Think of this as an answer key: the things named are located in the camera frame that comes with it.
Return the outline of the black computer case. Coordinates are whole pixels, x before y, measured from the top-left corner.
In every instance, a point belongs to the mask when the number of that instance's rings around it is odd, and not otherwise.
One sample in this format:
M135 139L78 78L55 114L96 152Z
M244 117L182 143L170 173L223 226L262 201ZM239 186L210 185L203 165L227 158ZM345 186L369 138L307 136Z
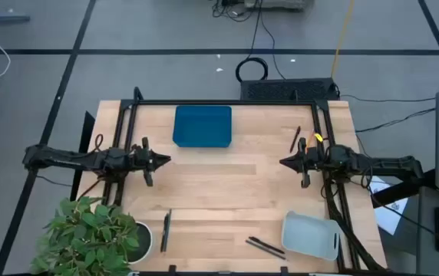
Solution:
M245 80L242 100L338 100L340 92L331 78Z

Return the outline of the black aluminium table frame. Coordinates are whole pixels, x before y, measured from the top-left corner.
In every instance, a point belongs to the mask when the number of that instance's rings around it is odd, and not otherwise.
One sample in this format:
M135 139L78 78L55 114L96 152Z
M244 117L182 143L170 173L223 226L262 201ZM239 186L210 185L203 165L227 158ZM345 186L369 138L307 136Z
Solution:
M130 144L133 139L134 123L137 118L137 108L140 105L200 105L200 106L308 106L311 108L312 120L316 130L320 130L321 123L319 120L319 112L321 110L324 115L325 129L327 133L328 145L324 143L316 143L316 147L320 154L323 154L329 146L335 145L335 135L332 129L332 121L330 117L328 102L326 100L305 100L301 102L288 101L244 101L244 100L141 100L134 101L121 100L117 112L117 122L114 131L114 138L112 142L113 147L118 147L124 125L124 114L126 110L130 110L130 119L127 126L127 132L124 139L124 149L130 149ZM322 194L328 208L329 218L335 220L341 227L348 241L348 249L351 256L352 270L354 272L363 272L360 264L364 263L368 271L386 272L388 269L382 267L375 259L367 252L364 245L358 240L356 234L352 229L352 221L348 207L347 195L343 183L336 183L329 178L327 172L322 171Z

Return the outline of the blue plastic bin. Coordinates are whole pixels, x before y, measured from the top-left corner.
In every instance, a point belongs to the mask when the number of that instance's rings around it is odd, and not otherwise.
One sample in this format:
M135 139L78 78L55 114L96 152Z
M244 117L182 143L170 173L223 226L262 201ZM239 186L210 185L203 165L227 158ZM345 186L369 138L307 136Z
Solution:
M173 141L178 147L227 148L232 141L232 108L180 105L176 108Z

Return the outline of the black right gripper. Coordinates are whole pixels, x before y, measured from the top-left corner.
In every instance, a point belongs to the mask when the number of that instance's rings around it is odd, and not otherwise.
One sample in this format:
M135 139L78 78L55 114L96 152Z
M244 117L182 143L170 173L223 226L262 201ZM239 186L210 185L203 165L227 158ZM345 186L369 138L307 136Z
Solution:
M301 174L303 175L303 179L302 179L302 188L308 188L311 184L311 180L310 180L310 175L309 175L309 171L310 170L318 170L319 169L319 165L322 161L321 155L319 154L320 160L318 163L309 163L307 161L307 156L306 156L306 152L307 152L307 141L305 138L300 138L298 141L298 153L286 157L284 159L281 159L279 161L280 164L294 170L295 172L299 172L299 157L301 158Z

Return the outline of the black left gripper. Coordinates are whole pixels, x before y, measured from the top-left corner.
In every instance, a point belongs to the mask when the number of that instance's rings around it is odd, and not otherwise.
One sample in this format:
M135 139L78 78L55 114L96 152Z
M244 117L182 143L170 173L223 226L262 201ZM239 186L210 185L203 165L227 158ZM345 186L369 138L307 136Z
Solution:
M133 171L142 171L144 176L144 181L147 186L153 186L153 178L151 173L153 170L157 170L161 166L165 165L169 161L171 161L171 157L168 155L163 155L160 153L155 153L150 149L148 138L143 137L141 147L143 148L142 162L138 164L133 164L130 160L130 153L127 155L127 158L130 163L130 170Z

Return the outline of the white paper sheet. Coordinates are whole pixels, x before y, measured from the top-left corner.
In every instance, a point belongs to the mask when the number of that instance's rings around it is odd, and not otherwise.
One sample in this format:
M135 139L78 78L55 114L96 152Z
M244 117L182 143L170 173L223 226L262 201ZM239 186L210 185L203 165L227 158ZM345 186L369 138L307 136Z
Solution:
M390 185L384 182L377 176L374 176L371 180L370 187L371 191L376 194L388 188ZM378 227L387 232L389 235L394 235L399 222L401 221L401 216L404 213L404 209L408 203L408 198L400 199L391 204L387 204L385 207L377 207L375 209L375 217Z

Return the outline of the green leafy plant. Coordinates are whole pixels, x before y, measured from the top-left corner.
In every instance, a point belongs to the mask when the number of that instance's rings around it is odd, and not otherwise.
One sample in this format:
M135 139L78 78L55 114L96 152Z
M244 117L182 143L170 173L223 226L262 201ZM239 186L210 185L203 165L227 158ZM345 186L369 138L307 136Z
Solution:
M138 226L119 206L84 196L63 199L30 264L33 275L127 276L138 253Z

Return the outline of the black pen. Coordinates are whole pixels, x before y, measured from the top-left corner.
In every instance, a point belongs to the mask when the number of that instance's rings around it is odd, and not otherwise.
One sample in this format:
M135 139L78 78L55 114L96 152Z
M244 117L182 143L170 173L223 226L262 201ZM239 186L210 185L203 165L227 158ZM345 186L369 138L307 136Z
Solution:
M299 136L300 132L301 132L301 127L300 127L300 126L297 126L296 131L295 131L294 138L293 138L292 143L291 143L291 146L290 146L290 148L289 148L289 152L290 152L290 153L294 150L294 147L295 147L295 144L296 144L296 141L297 141L297 139L298 139L298 136Z
M167 213L163 221L163 232L162 232L162 239L160 244L160 252L166 251L169 226L170 226L170 213Z
M264 246L264 247L266 247L266 248L268 248L268 249L271 249L271 250L273 250L273 251L275 251L275 252L277 252L277 253L280 253L280 254L282 254L282 255L285 254L285 252L284 252L283 250L281 250L281 249L279 249L279 248L276 248L276 247L274 247L274 246L272 246L272 245L270 245L270 244L268 244L268 243L265 243L264 241L261 241L260 239L258 239L258 238L256 238L256 237L249 236L248 239L249 239L250 241L252 241L252 242L255 242L255 243L261 245L261 246Z

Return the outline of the white plant pot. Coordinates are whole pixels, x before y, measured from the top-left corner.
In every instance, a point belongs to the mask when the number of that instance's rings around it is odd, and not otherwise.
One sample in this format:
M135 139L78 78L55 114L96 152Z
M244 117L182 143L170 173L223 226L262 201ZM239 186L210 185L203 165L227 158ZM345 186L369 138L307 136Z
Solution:
M137 247L130 247L127 251L127 263L130 265L143 261L153 249L153 232L143 222L136 222Z

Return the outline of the light grey plastic bin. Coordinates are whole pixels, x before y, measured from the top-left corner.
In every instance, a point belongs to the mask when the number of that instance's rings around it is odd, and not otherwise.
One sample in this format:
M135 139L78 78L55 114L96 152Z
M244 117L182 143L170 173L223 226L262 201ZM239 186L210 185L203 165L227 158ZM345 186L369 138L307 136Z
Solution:
M282 223L282 246L288 251L334 261L341 232L338 223L288 211Z

